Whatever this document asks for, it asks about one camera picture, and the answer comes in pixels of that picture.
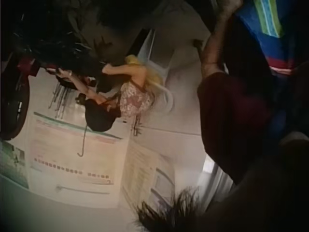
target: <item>person's arm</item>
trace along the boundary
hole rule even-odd
[[[137,64],[125,64],[121,66],[112,66],[110,64],[107,64],[102,69],[102,72],[108,75],[130,75],[131,80],[141,88],[144,87],[147,76],[147,68],[143,65]]]
[[[59,69],[60,74],[58,74],[61,78],[68,78],[70,79],[76,88],[83,94],[85,94],[88,98],[93,99],[97,102],[97,104],[102,104],[106,102],[106,98],[97,94],[92,89],[88,88],[75,74],[71,71]]]
[[[227,6],[223,8],[223,12],[219,14],[214,32],[209,37],[204,51],[201,54],[201,70],[203,78],[214,73],[224,72],[224,70],[220,68],[220,62],[227,24],[233,12],[241,6],[242,1],[238,0],[235,5],[233,5],[233,3],[230,4],[231,5],[228,5],[227,3]]]

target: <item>hand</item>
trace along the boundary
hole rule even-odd
[[[59,72],[57,73],[57,76],[60,78],[69,78],[72,74],[71,70],[62,70],[59,68]]]
[[[102,73],[106,73],[109,74],[109,70],[112,68],[111,64],[106,64],[103,69],[102,69]]]
[[[218,1],[223,15],[231,16],[243,4],[242,0],[220,0]]]

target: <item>red object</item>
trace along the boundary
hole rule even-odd
[[[26,76],[36,76],[40,69],[40,64],[34,58],[22,57],[17,67]]]
[[[239,183],[262,155],[264,129],[271,111],[262,99],[247,95],[242,82],[226,73],[207,77],[197,93],[205,150]]]

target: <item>paper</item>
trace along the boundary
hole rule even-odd
[[[5,141],[1,141],[0,151],[1,174],[28,189],[25,152]]]
[[[60,176],[69,176],[83,183],[114,184],[116,136],[86,132],[85,128],[34,113],[29,154],[31,167]]]
[[[123,176],[123,192],[134,209],[143,201],[152,207],[169,205],[174,193],[174,170],[160,154],[129,142]]]

